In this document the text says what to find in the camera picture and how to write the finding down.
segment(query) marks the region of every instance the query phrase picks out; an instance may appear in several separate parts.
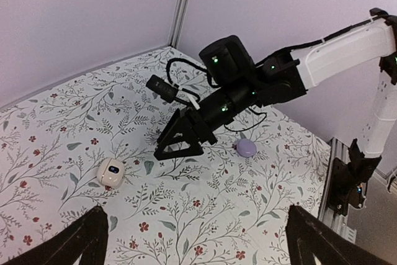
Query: white wall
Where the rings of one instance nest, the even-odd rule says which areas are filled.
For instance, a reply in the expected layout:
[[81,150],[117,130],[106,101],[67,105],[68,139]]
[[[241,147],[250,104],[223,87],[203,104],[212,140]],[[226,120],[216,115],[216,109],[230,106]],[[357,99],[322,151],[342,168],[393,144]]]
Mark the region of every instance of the white wall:
[[0,107],[167,44],[176,0],[0,0]]
[[[279,48],[316,40],[364,20],[373,7],[397,14],[396,1],[190,0],[179,48],[197,58],[209,43],[236,34],[258,61]],[[362,103],[372,100],[377,76],[378,61],[372,61],[278,108],[324,140],[335,136],[350,144],[369,112],[370,105]],[[379,166],[384,173],[397,165],[396,144],[394,129]]]

